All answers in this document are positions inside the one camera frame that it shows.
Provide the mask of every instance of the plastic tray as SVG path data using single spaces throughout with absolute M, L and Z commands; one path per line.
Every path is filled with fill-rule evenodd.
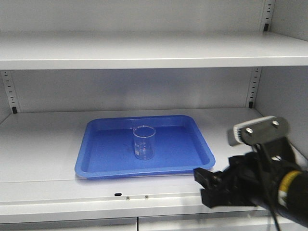
M 132 129 L 156 129 L 150 160 L 134 155 Z M 95 119 L 88 123 L 75 172 L 88 179 L 192 173 L 210 169 L 215 158 L 195 121 L 184 115 Z

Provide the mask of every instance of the metal bracket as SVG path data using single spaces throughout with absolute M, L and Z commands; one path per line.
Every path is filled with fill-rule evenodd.
M 261 71 L 262 71 L 262 68 L 259 66 L 254 67 L 251 71 L 250 83 L 249 83 L 249 88 L 248 88 L 248 93 L 247 93 L 247 98 L 246 98 L 246 107 L 249 107 L 249 108 L 254 107 L 254 104 L 256 101 L 257 90 L 258 90 L 259 82 L 260 82 Z
M 20 112 L 15 86 L 10 71 L 0 71 L 9 105 L 14 114 Z
M 265 0 L 261 18 L 260 31 L 269 31 L 274 13 L 275 0 Z

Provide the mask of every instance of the wire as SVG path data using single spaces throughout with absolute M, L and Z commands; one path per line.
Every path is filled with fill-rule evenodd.
M 275 227 L 276 227 L 276 230 L 277 231 L 281 231 L 280 229 L 280 226 L 279 226 L 279 223 L 278 223 L 278 220 L 277 220 L 277 216 L 276 216 L 276 213 L 275 213 L 275 209 L 274 209 L 274 203 L 272 201 L 272 198 L 270 197 L 270 194 L 269 194 L 269 191 L 265 185 L 265 182 L 263 180 L 263 177 L 262 177 L 262 166 L 261 166 L 261 161 L 260 161 L 260 158 L 259 158 L 259 155 L 257 155 L 257 163 L 258 163 L 258 171 L 259 171 L 259 176 L 260 176 L 260 181 L 262 183 L 262 188 L 263 188 L 263 191 L 264 191 L 264 194 L 265 194 L 265 198 L 266 200 L 268 201 L 268 204 L 269 204 L 269 211 L 274 219 L 274 223 L 275 223 Z

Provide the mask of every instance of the white shelf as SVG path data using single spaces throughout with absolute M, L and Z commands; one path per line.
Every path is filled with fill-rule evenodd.
M 271 32 L 1 32 L 0 69 L 308 65 L 308 42 Z
M 223 170 L 229 156 L 250 151 L 246 145 L 230 147 L 226 130 L 260 116 L 248 108 L 10 115 L 0 125 L 0 223 L 254 210 L 206 208 L 201 204 L 201 186 L 192 174 L 115 180 L 85 180 L 75 175 L 74 165 L 89 121 L 148 115 L 194 118 L 216 158 L 214 171 Z

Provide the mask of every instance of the upper shelf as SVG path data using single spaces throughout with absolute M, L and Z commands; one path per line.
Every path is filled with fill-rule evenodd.
M 271 32 L 2 32 L 0 69 L 308 65 L 308 42 Z

